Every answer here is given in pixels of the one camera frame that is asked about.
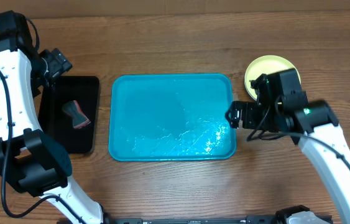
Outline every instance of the blue tray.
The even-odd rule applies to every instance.
[[[222,74],[124,75],[113,84],[108,151],[119,161],[227,159],[236,132]]]

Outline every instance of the plate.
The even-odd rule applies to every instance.
[[[255,80],[261,74],[271,74],[271,73],[287,70],[290,68],[294,68],[297,71],[299,76],[299,81],[300,81],[300,75],[298,70],[287,59],[283,57],[275,56],[275,55],[261,56],[255,59],[251,64],[249,64],[245,72],[245,76],[244,76],[245,89],[247,90],[249,96],[251,96],[252,99],[256,100],[257,95],[255,93],[255,90],[251,88],[251,84],[250,84],[251,80]]]

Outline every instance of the wooden table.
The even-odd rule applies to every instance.
[[[73,63],[69,75],[101,81],[96,146],[71,156],[73,176],[114,217],[197,218],[271,214],[303,204],[339,216],[308,159],[289,138],[246,143],[225,161],[117,162],[108,153],[111,86],[123,74],[213,73],[227,75],[235,97],[247,66],[262,55],[295,64],[310,100],[332,106],[350,147],[350,11],[211,14],[195,16],[91,17],[34,21],[41,49],[58,47]],[[37,199],[8,187],[13,212]],[[43,203],[21,220],[55,223],[63,216]]]

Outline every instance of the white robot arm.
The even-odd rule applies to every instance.
[[[238,128],[242,121],[243,128],[253,129],[247,141],[291,136],[317,170],[342,221],[350,223],[350,150],[331,108],[325,101],[308,102],[295,69],[262,74],[251,87],[257,102],[233,101],[226,113],[230,126]],[[262,132],[253,137],[258,130]],[[266,131],[280,134],[264,135]],[[283,223],[303,223],[311,217],[289,218]]]
[[[350,149],[340,125],[324,124],[315,127],[314,132],[309,136],[327,143],[343,155],[350,164]],[[320,175],[343,223],[350,223],[349,168],[340,158],[337,158],[336,154],[317,141],[301,138],[298,145]]]
[[[58,49],[39,55],[30,38],[23,15],[12,11],[0,14],[0,175],[16,191],[39,196],[40,202],[47,200],[72,223],[109,223],[101,205],[71,176],[66,150],[43,133],[35,113],[33,91],[40,85],[51,85],[72,66]],[[31,155],[16,159],[23,149]],[[9,158],[5,164],[6,154]],[[4,169],[9,175],[3,175]],[[8,209],[2,197],[2,205]],[[5,211],[14,218],[25,215]]]

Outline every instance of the wood grain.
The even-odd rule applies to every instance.
[[[73,175],[114,217],[213,218],[268,214],[303,204],[339,216],[313,166],[291,140],[245,143],[225,161],[116,162],[108,153],[111,86],[123,74],[227,75],[234,96],[250,100],[244,72],[255,58],[279,55],[302,76],[310,100],[328,100],[350,147],[350,11],[265,12],[198,16],[91,17],[35,20],[41,49],[58,47],[73,63],[68,75],[101,81],[96,147],[71,156]],[[10,209],[37,199],[7,190]],[[59,212],[43,203],[22,220],[54,223]]]
[[[350,0],[0,0],[30,18],[350,10]]]

